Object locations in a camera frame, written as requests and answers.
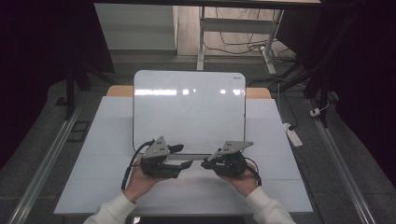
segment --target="white wall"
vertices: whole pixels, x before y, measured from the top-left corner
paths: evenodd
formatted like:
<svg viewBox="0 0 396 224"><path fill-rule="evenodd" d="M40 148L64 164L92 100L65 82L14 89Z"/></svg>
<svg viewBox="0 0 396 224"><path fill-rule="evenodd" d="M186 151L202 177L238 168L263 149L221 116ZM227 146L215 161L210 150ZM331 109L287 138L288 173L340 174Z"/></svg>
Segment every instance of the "white wall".
<svg viewBox="0 0 396 224"><path fill-rule="evenodd" d="M176 49L174 7L95 4L109 49Z"/></svg>

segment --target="desk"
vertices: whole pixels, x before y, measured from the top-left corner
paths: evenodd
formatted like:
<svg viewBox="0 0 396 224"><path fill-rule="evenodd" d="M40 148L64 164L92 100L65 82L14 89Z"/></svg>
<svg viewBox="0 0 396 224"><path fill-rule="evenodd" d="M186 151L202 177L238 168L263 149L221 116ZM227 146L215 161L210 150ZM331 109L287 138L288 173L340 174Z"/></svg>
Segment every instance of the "desk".
<svg viewBox="0 0 396 224"><path fill-rule="evenodd" d="M55 214L93 213L100 203L120 193L125 167L133 154L129 141L133 97L126 97L132 95L132 89L115 86L103 98ZM247 95L246 139L255 145L244 155L258 164L270 197L277 198L290 212L312 212L274 100L268 99L266 89L247 89ZM252 214L243 196L214 172L200 167L199 161L178 179L154 186L138 204L133 215L141 217Z"/></svg>

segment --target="person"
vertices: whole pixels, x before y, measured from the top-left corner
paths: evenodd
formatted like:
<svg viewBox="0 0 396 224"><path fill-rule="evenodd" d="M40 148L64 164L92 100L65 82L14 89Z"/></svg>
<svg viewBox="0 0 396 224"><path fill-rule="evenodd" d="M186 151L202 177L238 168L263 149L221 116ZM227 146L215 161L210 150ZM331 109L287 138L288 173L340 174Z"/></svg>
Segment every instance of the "person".
<svg viewBox="0 0 396 224"><path fill-rule="evenodd" d="M136 208L136 200L148 193L155 184L165 180L145 175L139 165L140 160L137 160L127 188L110 202L102 203L99 210L93 216L88 217L84 224L124 223L128 215ZM256 178L250 171L246 170L237 178L227 176L221 176L221 178L230 182L239 193L246 197L247 204L254 211L253 218L259 224L295 223L283 205L269 198L263 188L257 185Z"/></svg>

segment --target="white sleeve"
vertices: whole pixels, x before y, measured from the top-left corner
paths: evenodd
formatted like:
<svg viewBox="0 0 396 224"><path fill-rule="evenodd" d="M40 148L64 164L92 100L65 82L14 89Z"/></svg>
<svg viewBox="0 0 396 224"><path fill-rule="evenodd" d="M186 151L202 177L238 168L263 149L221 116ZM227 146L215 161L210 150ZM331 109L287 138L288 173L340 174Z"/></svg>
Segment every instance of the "white sleeve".
<svg viewBox="0 0 396 224"><path fill-rule="evenodd" d="M270 199L262 187L253 190L246 200L254 211L254 220L259 224L295 224L283 205Z"/></svg>
<svg viewBox="0 0 396 224"><path fill-rule="evenodd" d="M136 205L128 201L123 193L108 203L102 203L95 215L88 217L84 224L123 224Z"/></svg>

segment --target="power strip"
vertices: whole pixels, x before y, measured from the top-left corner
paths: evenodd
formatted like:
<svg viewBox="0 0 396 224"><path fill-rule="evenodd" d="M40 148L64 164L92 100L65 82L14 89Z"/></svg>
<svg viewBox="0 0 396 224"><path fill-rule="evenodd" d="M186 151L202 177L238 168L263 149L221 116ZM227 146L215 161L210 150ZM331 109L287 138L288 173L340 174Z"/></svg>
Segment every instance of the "power strip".
<svg viewBox="0 0 396 224"><path fill-rule="evenodd" d="M303 145L297 133L294 130L289 130L289 123L284 123L283 128L285 129L286 134L288 135L289 140L295 147L300 147Z"/></svg>

